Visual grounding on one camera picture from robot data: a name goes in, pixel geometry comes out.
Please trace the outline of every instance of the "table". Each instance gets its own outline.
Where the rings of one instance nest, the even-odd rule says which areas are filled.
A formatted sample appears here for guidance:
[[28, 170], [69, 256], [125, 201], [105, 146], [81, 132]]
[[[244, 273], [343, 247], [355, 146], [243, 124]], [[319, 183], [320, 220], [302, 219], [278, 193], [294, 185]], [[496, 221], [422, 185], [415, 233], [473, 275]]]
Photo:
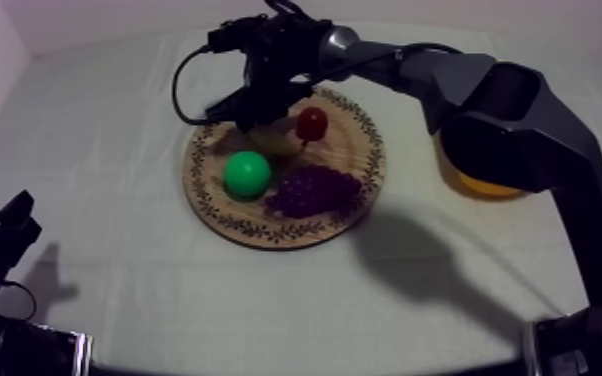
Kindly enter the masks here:
[[[378, 23], [364, 39], [434, 41], [541, 70], [602, 145], [602, 57], [552, 41]], [[193, 129], [169, 84], [205, 30], [72, 49], [28, 68], [0, 114], [0, 207], [21, 189], [44, 227], [10, 279], [36, 322], [92, 334], [101, 364], [189, 375], [413, 375], [512, 359], [525, 322], [586, 298], [548, 193], [458, 194], [440, 176], [419, 103], [359, 78], [327, 84], [380, 127], [382, 195], [326, 244], [265, 253], [191, 212], [180, 168]], [[244, 57], [192, 61], [187, 111], [240, 86]], [[23, 309], [5, 292], [0, 311]]]

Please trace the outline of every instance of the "toy fruit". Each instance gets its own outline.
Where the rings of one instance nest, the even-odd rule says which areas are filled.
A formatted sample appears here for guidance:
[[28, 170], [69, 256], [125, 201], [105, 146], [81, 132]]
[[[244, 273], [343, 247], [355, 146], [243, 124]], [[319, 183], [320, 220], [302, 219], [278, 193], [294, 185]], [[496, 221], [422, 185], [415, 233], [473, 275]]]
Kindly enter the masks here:
[[317, 107], [308, 107], [299, 114], [296, 123], [296, 135], [306, 145], [310, 141], [323, 139], [328, 127], [327, 114]]
[[254, 127], [247, 135], [263, 151], [273, 155], [294, 155], [301, 151], [301, 146], [295, 144], [287, 136], [279, 132], [274, 127], [274, 124]]
[[251, 198], [262, 194], [271, 181], [271, 166], [266, 158], [254, 151], [241, 151], [232, 155], [224, 168], [224, 185], [238, 198]]
[[350, 174], [326, 166], [304, 166], [285, 176], [266, 206], [289, 218], [305, 218], [345, 209], [353, 202], [362, 183]]

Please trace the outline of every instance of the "red apple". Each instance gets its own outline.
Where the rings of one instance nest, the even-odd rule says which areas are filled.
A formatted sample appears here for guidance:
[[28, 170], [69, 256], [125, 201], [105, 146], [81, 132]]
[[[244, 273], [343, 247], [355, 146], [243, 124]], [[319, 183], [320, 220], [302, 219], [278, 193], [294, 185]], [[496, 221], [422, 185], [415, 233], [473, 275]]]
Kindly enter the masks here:
[[319, 141], [327, 134], [328, 127], [327, 114], [317, 107], [308, 107], [299, 114], [296, 135], [304, 142]]

